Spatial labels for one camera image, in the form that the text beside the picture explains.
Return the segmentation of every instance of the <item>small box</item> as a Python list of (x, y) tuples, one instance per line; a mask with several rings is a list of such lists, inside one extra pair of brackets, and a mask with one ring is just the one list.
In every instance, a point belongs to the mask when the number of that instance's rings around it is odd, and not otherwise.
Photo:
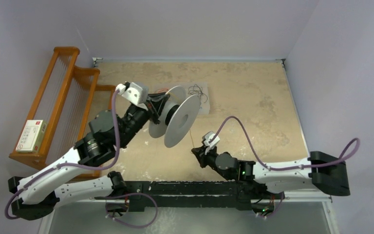
[(16, 148), (20, 153), (36, 153), (41, 147), (47, 123), (44, 120), (27, 120)]

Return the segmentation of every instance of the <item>white wall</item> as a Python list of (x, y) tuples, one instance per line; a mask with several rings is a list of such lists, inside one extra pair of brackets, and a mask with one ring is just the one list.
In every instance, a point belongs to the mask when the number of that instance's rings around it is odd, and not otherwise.
[(78, 64), (91, 65), (89, 51), (65, 17), (62, 3), (0, 0), (0, 233), (37, 233), (40, 221), (7, 220), (7, 180), (28, 176), (29, 167), (8, 158), (55, 46), (81, 49)]
[(93, 57), (283, 59), (318, 0), (68, 0)]
[(321, 0), (286, 62), (309, 150), (361, 138), (334, 207), (342, 233), (374, 233), (374, 1)]

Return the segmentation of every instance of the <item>purple cable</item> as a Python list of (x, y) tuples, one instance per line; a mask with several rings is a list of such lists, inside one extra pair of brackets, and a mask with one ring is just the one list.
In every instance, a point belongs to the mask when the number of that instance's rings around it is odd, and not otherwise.
[(143, 194), (143, 193), (131, 193), (131, 194), (125, 194), (125, 195), (121, 195), (121, 196), (111, 196), (111, 197), (104, 197), (105, 199), (107, 200), (111, 200), (111, 199), (119, 199), (119, 198), (125, 198), (127, 196), (135, 196), (135, 195), (141, 195), (141, 196), (145, 196), (146, 198), (150, 199), (153, 203), (154, 203), (154, 207), (155, 207), (155, 215), (154, 215), (154, 218), (152, 218), (152, 220), (147, 223), (147, 224), (144, 224), (144, 225), (133, 225), (133, 224), (129, 224), (129, 223), (126, 223), (124, 221), (121, 221), (117, 218), (114, 218), (113, 216), (111, 216), (110, 214), (108, 214), (108, 209), (107, 209), (107, 205), (108, 203), (105, 204), (105, 212), (107, 213), (107, 216), (109, 218), (111, 218), (112, 220), (114, 220), (115, 222), (119, 222), (127, 227), (130, 227), (130, 228), (145, 228), (145, 227), (148, 227), (149, 225), (151, 225), (155, 219), (157, 218), (157, 215), (158, 215), (158, 206), (157, 206), (157, 203), (154, 201), (154, 199), (150, 196), (150, 195), (147, 195), (147, 194)]
[[(58, 164), (56, 166), (57, 169), (60, 169), (61, 167), (64, 167), (64, 166), (72, 166), (72, 167), (78, 167), (78, 168), (82, 168), (82, 169), (86, 169), (86, 170), (103, 171), (103, 170), (107, 170), (107, 169), (113, 167), (113, 165), (118, 161), (118, 156), (120, 154), (120, 134), (119, 134), (119, 130), (118, 130), (118, 120), (116, 118), (116, 109), (115, 109), (115, 99), (117, 98), (118, 93), (119, 93), (119, 90), (116, 90), (114, 92), (114, 94), (112, 95), (112, 99), (111, 99), (111, 102), (112, 102), (112, 122), (114, 124), (115, 146), (117, 147), (117, 150), (115, 151), (114, 160), (112, 161), (112, 163), (108, 166), (105, 166), (105, 167), (90, 167), (90, 166), (79, 165), (79, 164), (76, 164), (76, 163), (67, 162), (67, 163)], [(9, 199), (6, 206), (5, 206), (5, 217), (7, 219), (17, 219), (17, 218), (19, 218), (19, 217), (16, 217), (16, 216), (10, 216), (9, 215), (9, 206), (11, 206), (11, 203), (15, 200), (15, 198), (17, 196), (19, 196), (20, 193), (22, 193), (22, 191), (28, 190), (28, 187), (31, 186), (31, 184), (35, 183), (35, 181), (37, 181), (41, 177), (47, 175), (48, 173), (50, 173), (54, 170), (55, 170), (55, 168), (49, 168), (45, 172), (42, 172), (41, 174), (39, 174), (36, 177), (34, 177), (33, 179), (31, 179), (28, 183), (26, 183), (23, 186), (23, 188), (19, 189), (16, 193), (14, 193), (12, 195), (12, 197)]]
[[(283, 168), (273, 168), (273, 167), (268, 167), (265, 163), (262, 162), (262, 160), (260, 160), (259, 156), (257, 155), (256, 151), (254, 150), (253, 148), (253, 145), (251, 143), (251, 140), (250, 140), (250, 137), (249, 135), (247, 134), (246, 132), (246, 129), (244, 128), (242, 122), (235, 116), (229, 116), (227, 117), (223, 123), (221, 124), (220, 128), (217, 130), (216, 132), (216, 135), (209, 141), (209, 143), (211, 143), (214, 139), (216, 139), (216, 137), (219, 135), (220, 131), (222, 130), (222, 128), (224, 127), (225, 123), (229, 120), (229, 119), (235, 119), (239, 122), (240, 126), (242, 127), (243, 129), (243, 132), (244, 134), (246, 135), (246, 138), (247, 138), (247, 142), (249, 143), (250, 145), (250, 148), (251, 150), (253, 151), (253, 154), (254, 156), (256, 157), (257, 161), (260, 163), (260, 165), (262, 165), (264, 168), (267, 168), (269, 170), (272, 170), (272, 171), (287, 171), (287, 170), (293, 170), (293, 169), (298, 169), (298, 168), (319, 168), (319, 167), (327, 167), (327, 166), (332, 166), (332, 165), (336, 165), (338, 163), (341, 163), (341, 162), (344, 162), (346, 161), (347, 159), (349, 159), (350, 157), (352, 157), (356, 152), (357, 150), (359, 149), (359, 146), (360, 146), (360, 139), (359, 138), (353, 138), (346, 146), (345, 148), (343, 149), (342, 153), (340, 154), (339, 156), (339, 159), (335, 160), (335, 161), (332, 161), (332, 162), (327, 162), (327, 163), (322, 163), (322, 164), (315, 164), (315, 165), (300, 165), (300, 166), (292, 166), (292, 167), (283, 167)], [(348, 153), (348, 155), (344, 156), (346, 151), (348, 150), (348, 148), (356, 141), (356, 144), (355, 144), (355, 147), (354, 149)]]

